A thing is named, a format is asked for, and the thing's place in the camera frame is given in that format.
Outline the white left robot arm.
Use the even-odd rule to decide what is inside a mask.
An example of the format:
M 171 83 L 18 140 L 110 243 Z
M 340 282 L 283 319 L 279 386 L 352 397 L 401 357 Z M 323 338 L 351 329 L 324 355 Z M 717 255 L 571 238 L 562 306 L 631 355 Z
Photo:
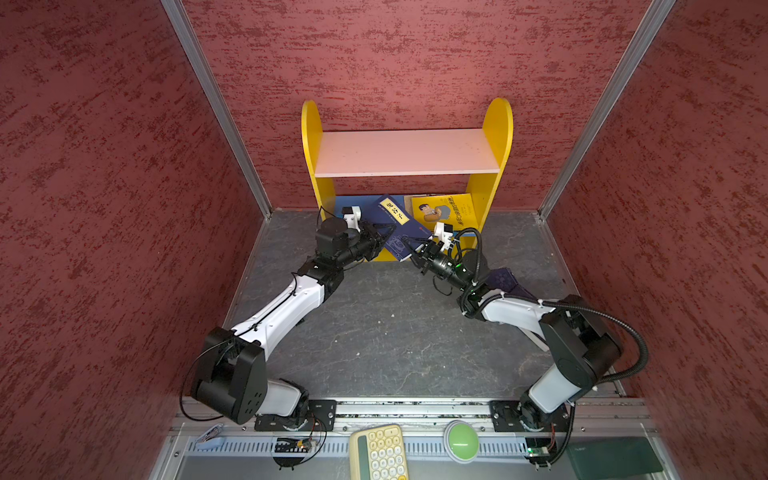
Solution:
M 182 390 L 238 425 L 273 416 L 287 430 L 302 428 L 310 418 L 306 389 L 270 379 L 267 361 L 280 341 L 330 298 L 346 270 L 379 256 L 394 230 L 393 224 L 362 221 L 351 227 L 339 218 L 324 220 L 315 233 L 314 255 L 292 273 L 289 286 L 249 319 L 207 334 Z

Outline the yellow cartoon book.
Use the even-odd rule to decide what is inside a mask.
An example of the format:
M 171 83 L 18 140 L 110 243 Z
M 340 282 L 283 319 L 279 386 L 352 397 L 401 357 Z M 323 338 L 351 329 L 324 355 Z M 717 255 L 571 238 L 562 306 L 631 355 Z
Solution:
M 454 230 L 477 228 L 470 194 L 412 196 L 410 212 L 416 221 L 433 230 L 437 222 L 451 225 Z

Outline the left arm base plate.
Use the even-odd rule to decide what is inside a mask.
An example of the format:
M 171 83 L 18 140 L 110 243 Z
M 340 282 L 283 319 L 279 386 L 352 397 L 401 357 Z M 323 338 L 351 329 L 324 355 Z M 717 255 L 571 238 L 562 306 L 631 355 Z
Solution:
M 331 431 L 334 428 L 337 402 L 327 399 L 300 399 L 289 416 L 257 415 L 253 429 L 257 432 Z

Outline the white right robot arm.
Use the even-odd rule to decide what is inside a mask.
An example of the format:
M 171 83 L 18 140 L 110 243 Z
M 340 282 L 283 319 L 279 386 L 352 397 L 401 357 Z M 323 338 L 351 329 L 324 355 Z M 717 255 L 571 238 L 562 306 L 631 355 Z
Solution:
M 460 291 L 458 305 L 464 316 L 514 326 L 551 354 L 552 365 L 518 403 L 518 418 L 530 431 L 543 430 L 564 404 L 597 385 L 634 376 L 648 364 L 648 346 L 629 324 L 589 307 L 578 295 L 559 301 L 539 299 L 509 269 L 490 269 L 477 249 L 452 258 L 440 244 L 429 242 L 413 250 L 411 259 L 422 272 Z M 609 370 L 624 348 L 608 321 L 625 330 L 638 346 L 635 363 L 613 374 Z

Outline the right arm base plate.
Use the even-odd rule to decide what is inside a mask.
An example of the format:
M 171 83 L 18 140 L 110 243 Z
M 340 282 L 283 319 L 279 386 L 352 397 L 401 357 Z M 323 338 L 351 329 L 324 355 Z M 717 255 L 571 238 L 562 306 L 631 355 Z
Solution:
M 492 400 L 489 408 L 495 432 L 565 433 L 571 418 L 565 404 L 551 413 L 543 412 L 532 401 Z

